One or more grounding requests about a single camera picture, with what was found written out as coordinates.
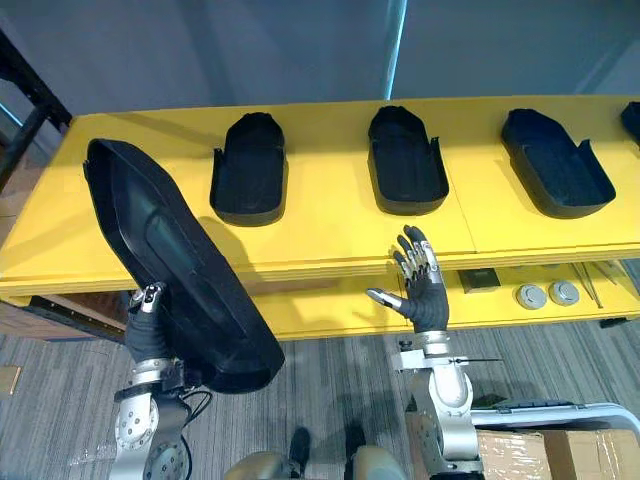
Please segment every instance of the gray carpet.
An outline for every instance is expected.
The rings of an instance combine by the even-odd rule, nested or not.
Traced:
[[[472,358],[504,363],[469,368],[476,396],[611,401],[640,414],[640,324],[597,323],[455,332]],[[287,362],[266,389],[216,396],[186,430],[193,479],[218,479],[244,455],[285,452],[297,425],[312,435],[308,475],[342,477],[344,426],[359,419],[371,443],[409,468],[402,412],[406,374],[389,354],[406,336],[287,342]],[[0,365],[24,366],[17,393],[0,402],[0,479],[106,478],[115,456],[113,393],[125,385],[129,357],[104,341],[41,343],[0,336]]]

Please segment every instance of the yellow table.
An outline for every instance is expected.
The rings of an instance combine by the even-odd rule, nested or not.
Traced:
[[[27,303],[33,295],[134,287],[102,238],[83,177],[87,143],[96,137],[131,142],[163,166],[241,280],[250,285],[287,284],[284,293],[255,297],[282,338],[401,328],[404,321],[387,318],[363,303],[368,300],[360,292],[372,280],[396,285],[389,249],[406,222],[427,233],[445,270],[640,256],[640,150],[619,120],[630,100],[571,96],[394,101],[420,116],[430,136],[440,137],[450,182],[442,206],[417,217],[385,214],[375,203],[367,168],[367,129],[383,102],[76,117],[0,251],[0,296]],[[616,199],[580,219],[558,220],[540,213],[512,171],[500,141],[508,111],[518,107],[535,108],[560,121],[576,142],[590,138],[616,188]],[[234,227],[218,219],[208,203],[212,151],[224,144],[235,121],[253,111],[271,113],[284,130],[289,165],[286,207],[272,225]],[[537,268],[523,271],[536,281]],[[516,282],[510,270],[501,272],[510,285]],[[321,289],[307,288],[307,282],[315,280],[329,283]],[[618,290],[611,292],[606,311],[591,312],[585,303],[585,310],[581,305],[573,311],[545,307],[543,313],[531,313],[515,304],[511,290],[503,288],[491,297],[464,295],[456,282],[453,275],[449,286],[456,326],[640,311],[637,296],[622,286],[620,295]],[[613,286],[600,283],[597,288],[603,291]],[[317,317],[318,311],[324,313]]]

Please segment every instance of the robotic arm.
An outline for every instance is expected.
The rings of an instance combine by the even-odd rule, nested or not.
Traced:
[[[182,362],[170,358],[158,310],[165,285],[137,291],[129,305],[125,343],[136,364],[129,386],[115,395],[116,459],[111,480],[175,479],[190,476],[191,455],[182,429],[192,418],[182,400]]]
[[[483,478],[478,438],[471,421],[473,389],[466,373],[467,357],[454,356],[449,345],[449,305],[442,272],[431,244],[417,227],[404,227],[398,243],[405,256],[396,252],[408,298],[378,288],[367,295],[411,320],[415,343],[395,354],[395,370],[415,372],[411,392],[422,436],[424,465],[432,478],[456,475]]]

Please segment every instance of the gray pants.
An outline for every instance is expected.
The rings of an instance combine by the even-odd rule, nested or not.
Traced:
[[[225,480],[266,480],[291,478],[295,466],[284,455],[259,452],[238,462]],[[372,445],[358,448],[353,457],[353,480],[407,480],[400,465],[385,449]]]

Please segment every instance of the gray wall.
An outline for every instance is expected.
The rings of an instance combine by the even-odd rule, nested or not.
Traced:
[[[5,0],[0,27],[74,114],[357,100],[400,3]],[[410,0],[393,96],[640,93],[639,42],[637,0]]]

